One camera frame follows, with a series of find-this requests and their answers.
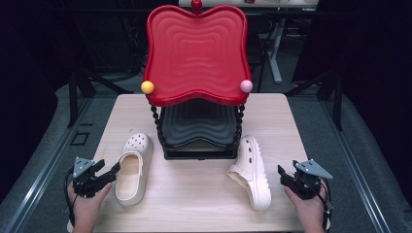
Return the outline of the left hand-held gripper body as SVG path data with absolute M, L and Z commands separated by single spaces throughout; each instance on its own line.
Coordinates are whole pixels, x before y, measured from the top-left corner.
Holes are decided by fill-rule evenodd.
M 73 186 L 75 193 L 84 197 L 93 197 L 99 192 L 107 182 L 104 181 L 104 175 L 96 176 L 93 170 L 93 160 L 77 157 L 73 170 Z

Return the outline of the red and black shoe rack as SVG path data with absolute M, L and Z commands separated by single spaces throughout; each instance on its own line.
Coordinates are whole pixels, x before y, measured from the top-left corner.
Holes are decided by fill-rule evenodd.
M 141 89 L 167 159 L 235 158 L 253 89 L 246 16 L 231 5 L 201 8 L 201 0 L 189 11 L 164 5 L 147 20 Z

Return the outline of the cream clog shoe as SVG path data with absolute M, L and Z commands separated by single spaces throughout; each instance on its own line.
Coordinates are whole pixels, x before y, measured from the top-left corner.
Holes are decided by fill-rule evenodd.
M 266 211 L 271 204 L 271 191 L 266 177 L 258 140 L 251 135 L 241 138 L 237 160 L 226 174 L 248 193 L 252 209 Z
M 116 197 L 122 206 L 138 204 L 144 197 L 154 143 L 145 133 L 137 133 L 124 143 L 117 175 Z

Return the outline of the person's left hand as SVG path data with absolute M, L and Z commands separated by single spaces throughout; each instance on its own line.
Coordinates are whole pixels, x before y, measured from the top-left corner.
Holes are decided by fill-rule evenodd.
M 111 191 L 112 186 L 111 183 L 107 183 L 95 196 L 84 198 L 75 193 L 73 183 L 68 184 L 67 192 L 70 198 L 71 207 L 73 208 L 75 225 L 79 223 L 93 224 L 95 226 L 99 219 L 102 202 Z

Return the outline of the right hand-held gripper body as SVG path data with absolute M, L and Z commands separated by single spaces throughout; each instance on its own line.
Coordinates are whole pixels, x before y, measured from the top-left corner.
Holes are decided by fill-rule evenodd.
M 286 185 L 300 199 L 312 199 L 320 193 L 321 179 L 332 180 L 333 175 L 314 159 L 299 162 L 293 176 L 286 176 Z

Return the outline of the grey metal floor rail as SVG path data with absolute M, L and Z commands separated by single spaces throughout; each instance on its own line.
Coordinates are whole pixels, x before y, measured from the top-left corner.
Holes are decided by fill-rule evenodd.
M 0 204 L 0 233 L 67 233 L 64 177 L 77 156 L 94 157 L 106 116 L 98 111 L 104 108 L 97 99 L 84 100 L 79 118 L 69 127 L 68 105 L 58 105 L 51 127 Z M 77 131 L 90 133 L 84 146 L 70 145 Z
M 332 107 L 328 102 L 324 101 L 320 102 L 320 106 L 326 115 L 327 122 L 332 128 L 333 134 L 337 138 L 340 147 L 343 149 L 343 160 L 345 161 L 350 177 L 355 184 L 357 192 L 369 215 L 376 233 L 393 233 L 376 201 L 375 195 L 363 175 L 361 167 L 355 158 L 355 154 L 351 149 L 344 132 L 339 130 L 333 121 Z

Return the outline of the black floor socket frame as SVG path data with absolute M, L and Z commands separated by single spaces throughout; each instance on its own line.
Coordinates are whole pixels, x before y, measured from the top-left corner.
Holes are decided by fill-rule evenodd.
M 84 146 L 89 138 L 89 132 L 77 131 L 72 138 L 70 145 L 71 146 Z

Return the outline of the black metal stand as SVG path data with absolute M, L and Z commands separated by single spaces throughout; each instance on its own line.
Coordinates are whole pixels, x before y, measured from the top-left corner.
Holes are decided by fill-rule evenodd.
M 327 101 L 329 98 L 332 98 L 332 121 L 336 128 L 339 131 L 342 131 L 341 105 L 343 99 L 343 79 L 338 72 L 327 71 L 318 77 L 305 81 L 297 87 L 285 92 L 285 95 L 288 97 L 295 96 L 316 83 L 321 85 L 316 93 L 319 101 Z
M 93 98 L 95 96 L 96 90 L 91 83 L 92 81 L 103 84 L 117 94 L 131 94 L 130 90 L 126 90 L 91 71 L 85 69 L 73 71 L 68 83 L 70 105 L 69 127 L 72 127 L 79 118 L 78 90 L 85 98 Z

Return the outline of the person's right hand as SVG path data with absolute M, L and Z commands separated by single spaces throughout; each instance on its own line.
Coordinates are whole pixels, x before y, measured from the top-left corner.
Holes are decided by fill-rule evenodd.
M 319 197 L 302 200 L 287 186 L 284 191 L 292 201 L 301 227 L 309 224 L 320 224 L 324 221 L 324 204 Z

